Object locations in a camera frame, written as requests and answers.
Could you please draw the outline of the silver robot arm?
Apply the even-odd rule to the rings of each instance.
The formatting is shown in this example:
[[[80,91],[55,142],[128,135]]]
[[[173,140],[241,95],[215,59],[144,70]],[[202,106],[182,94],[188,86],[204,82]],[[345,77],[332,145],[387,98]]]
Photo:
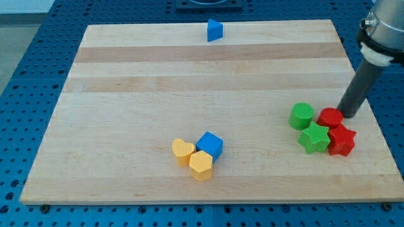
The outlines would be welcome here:
[[[360,21],[357,43],[364,58],[373,65],[403,64],[403,0],[375,1]]]

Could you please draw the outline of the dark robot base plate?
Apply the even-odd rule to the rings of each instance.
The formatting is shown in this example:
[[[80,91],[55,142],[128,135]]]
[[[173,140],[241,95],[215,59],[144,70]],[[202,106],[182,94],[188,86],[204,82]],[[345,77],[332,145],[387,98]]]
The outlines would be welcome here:
[[[191,9],[242,9],[242,0],[175,0],[178,10]]]

